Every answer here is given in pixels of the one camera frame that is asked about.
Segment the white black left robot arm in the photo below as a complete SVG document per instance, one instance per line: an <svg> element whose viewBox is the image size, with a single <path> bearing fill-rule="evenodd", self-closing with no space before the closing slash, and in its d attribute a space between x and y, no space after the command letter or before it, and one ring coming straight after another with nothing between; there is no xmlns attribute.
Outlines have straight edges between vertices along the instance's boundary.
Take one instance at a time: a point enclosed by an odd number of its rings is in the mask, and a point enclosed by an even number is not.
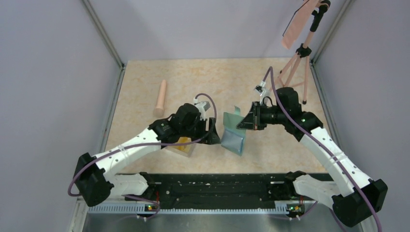
<svg viewBox="0 0 410 232"><path fill-rule="evenodd" d="M96 155L85 153L78 158L73 180L68 194L74 196L72 187L76 186L87 206L101 204L111 195L139 195L144 200L155 194L153 184L140 174L119 177L123 168L143 156L159 151L167 146L183 146L182 137L189 138L189 145L220 144L215 125L216 117L206 118L211 107L208 101L195 100L185 103L168 118L157 119L132 139Z"/></svg>

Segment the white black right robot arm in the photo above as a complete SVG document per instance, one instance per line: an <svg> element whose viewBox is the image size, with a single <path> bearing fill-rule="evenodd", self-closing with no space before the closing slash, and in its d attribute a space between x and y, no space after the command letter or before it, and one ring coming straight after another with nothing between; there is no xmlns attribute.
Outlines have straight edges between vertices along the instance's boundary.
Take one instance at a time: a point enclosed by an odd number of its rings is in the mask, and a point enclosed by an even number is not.
<svg viewBox="0 0 410 232"><path fill-rule="evenodd" d="M333 182L320 181L302 171L289 172L283 192L289 199L307 196L330 208L345 226L353 227L377 214L388 187L361 171L332 140L312 112L302 110L298 93L291 87L277 89L277 104L254 101L249 113L237 124L240 130L264 130L283 125L321 163Z"/></svg>

